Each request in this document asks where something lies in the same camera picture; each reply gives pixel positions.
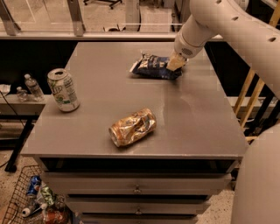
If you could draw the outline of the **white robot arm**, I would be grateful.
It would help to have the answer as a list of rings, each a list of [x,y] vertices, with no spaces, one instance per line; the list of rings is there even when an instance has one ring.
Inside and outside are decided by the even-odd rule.
[[[235,0],[190,0],[191,16],[174,42],[167,68],[195,57],[219,34],[280,98],[280,32],[251,17]],[[266,129],[241,161],[231,224],[280,224],[280,124]]]

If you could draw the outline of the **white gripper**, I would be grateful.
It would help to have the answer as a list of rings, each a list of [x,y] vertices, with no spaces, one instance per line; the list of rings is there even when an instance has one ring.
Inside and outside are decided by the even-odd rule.
[[[204,42],[198,31],[179,31],[174,42],[174,50],[171,53],[166,68],[175,71],[183,67],[187,59],[195,57],[203,48]]]

